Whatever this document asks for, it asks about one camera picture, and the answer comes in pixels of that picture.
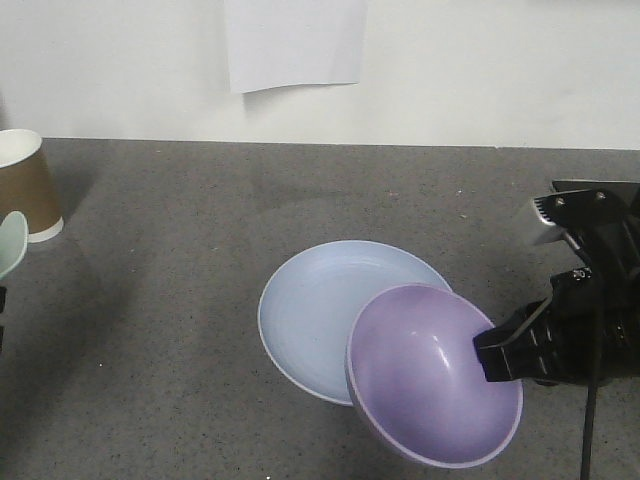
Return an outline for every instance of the white paper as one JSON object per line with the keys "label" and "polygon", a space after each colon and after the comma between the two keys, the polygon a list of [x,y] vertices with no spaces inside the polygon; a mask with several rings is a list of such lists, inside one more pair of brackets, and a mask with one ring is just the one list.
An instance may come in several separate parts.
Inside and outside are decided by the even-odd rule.
{"label": "white paper", "polygon": [[225,0],[231,91],[360,80],[366,0]]}

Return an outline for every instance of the paper cup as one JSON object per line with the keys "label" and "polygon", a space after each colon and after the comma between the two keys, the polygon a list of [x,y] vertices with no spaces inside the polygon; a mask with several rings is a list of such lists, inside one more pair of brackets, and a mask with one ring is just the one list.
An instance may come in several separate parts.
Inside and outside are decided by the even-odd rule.
{"label": "paper cup", "polygon": [[62,231],[64,220],[42,138],[31,130],[0,131],[0,215],[16,210],[27,217],[31,243]]}

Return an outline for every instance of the gray countertop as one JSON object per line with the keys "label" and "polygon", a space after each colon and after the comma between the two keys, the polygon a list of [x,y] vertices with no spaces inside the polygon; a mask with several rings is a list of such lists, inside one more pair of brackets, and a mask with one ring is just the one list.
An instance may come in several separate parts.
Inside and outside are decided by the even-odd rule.
{"label": "gray countertop", "polygon": [[[586,389],[525,382],[495,460],[412,464],[298,389],[256,327],[287,258],[406,249],[497,323],[578,265],[508,219],[560,177],[635,179],[640,152],[47,140],[67,224],[8,288],[0,478],[575,479]],[[640,385],[599,393],[594,479],[640,476]]]}

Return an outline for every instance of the white wall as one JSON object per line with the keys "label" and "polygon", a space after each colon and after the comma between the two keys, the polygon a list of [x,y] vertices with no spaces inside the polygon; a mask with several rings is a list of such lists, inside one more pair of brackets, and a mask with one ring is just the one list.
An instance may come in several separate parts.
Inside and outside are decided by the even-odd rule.
{"label": "white wall", "polygon": [[2,3],[0,126],[59,137],[640,148],[634,0],[370,0],[359,85],[245,95],[229,93],[221,0],[63,3]]}

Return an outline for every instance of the light blue plate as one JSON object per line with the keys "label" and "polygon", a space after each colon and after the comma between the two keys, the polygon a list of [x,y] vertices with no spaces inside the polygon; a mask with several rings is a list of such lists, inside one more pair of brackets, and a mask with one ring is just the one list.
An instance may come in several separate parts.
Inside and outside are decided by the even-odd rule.
{"label": "light blue plate", "polygon": [[16,268],[27,251],[29,228],[22,212],[11,212],[0,225],[0,279]]}
{"label": "light blue plate", "polygon": [[352,405],[344,369],[351,326],[374,296],[407,283],[451,291],[424,261],[390,245],[344,240],[305,250],[282,265],[262,293],[262,343],[297,386]]}

